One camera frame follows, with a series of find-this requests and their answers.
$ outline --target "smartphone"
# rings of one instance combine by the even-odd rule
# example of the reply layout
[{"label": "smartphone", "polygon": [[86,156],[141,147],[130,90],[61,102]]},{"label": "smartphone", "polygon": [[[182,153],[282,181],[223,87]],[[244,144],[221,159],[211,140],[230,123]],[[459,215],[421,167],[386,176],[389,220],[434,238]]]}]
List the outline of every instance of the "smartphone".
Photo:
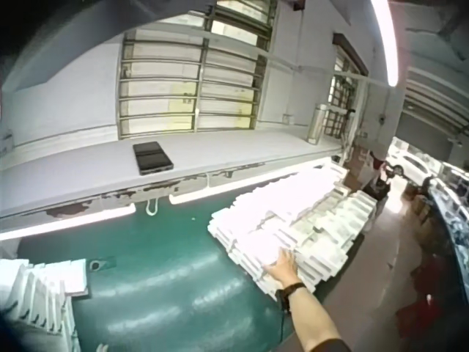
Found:
[{"label": "smartphone", "polygon": [[171,159],[168,158],[158,142],[134,144],[133,152],[142,176],[174,168]]}]

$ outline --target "stack of white boxes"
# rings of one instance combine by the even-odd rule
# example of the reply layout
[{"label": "stack of white boxes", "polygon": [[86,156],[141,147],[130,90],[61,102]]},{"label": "stack of white boxes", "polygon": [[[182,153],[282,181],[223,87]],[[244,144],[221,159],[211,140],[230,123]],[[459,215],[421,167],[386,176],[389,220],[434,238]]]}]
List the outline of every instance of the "stack of white boxes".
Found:
[{"label": "stack of white boxes", "polygon": [[26,347],[80,351],[70,295],[86,291],[85,265],[0,260],[0,311]]},{"label": "stack of white boxes", "polygon": [[346,175],[329,164],[256,188],[214,213],[208,230],[273,299],[281,286],[263,266],[276,261],[280,247],[295,254],[298,276],[313,293],[346,263],[376,205],[361,191],[349,195]]}]

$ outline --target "black watch strap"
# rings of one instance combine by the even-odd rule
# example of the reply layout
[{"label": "black watch strap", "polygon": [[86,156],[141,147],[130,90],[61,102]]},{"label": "black watch strap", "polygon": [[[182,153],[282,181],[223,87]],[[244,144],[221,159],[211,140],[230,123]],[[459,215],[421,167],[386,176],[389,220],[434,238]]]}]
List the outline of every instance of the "black watch strap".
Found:
[{"label": "black watch strap", "polygon": [[302,287],[306,287],[305,284],[303,284],[302,282],[298,282],[296,284],[293,284],[284,288],[283,290],[276,291],[277,303],[279,304],[281,310],[283,310],[284,312],[290,311],[289,297],[298,288],[302,288]]},{"label": "black watch strap", "polygon": [[290,285],[284,288],[284,297],[288,299],[292,293],[294,293],[298,288],[306,287],[302,282],[297,282],[296,284]]}]

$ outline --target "green conveyor belt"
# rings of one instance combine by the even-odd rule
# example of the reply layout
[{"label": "green conveyor belt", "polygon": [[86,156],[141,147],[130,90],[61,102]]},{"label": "green conveyor belt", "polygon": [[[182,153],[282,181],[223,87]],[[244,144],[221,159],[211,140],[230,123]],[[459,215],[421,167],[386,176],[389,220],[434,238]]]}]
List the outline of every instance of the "green conveyor belt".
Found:
[{"label": "green conveyor belt", "polygon": [[[213,212],[253,188],[181,205],[160,199],[153,217],[141,203],[130,216],[25,238],[19,257],[106,263],[88,272],[89,297],[73,301],[86,352],[102,342],[110,352],[269,351],[280,333],[276,303],[207,231]],[[322,284],[320,300],[338,279]]]}]

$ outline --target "ceiling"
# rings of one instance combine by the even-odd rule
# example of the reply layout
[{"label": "ceiling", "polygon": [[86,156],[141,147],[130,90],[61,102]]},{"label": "ceiling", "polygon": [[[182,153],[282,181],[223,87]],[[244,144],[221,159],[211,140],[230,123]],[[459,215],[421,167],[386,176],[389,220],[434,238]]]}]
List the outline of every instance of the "ceiling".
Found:
[{"label": "ceiling", "polygon": [[454,141],[469,136],[469,11],[461,1],[390,1],[409,64],[402,113]]}]

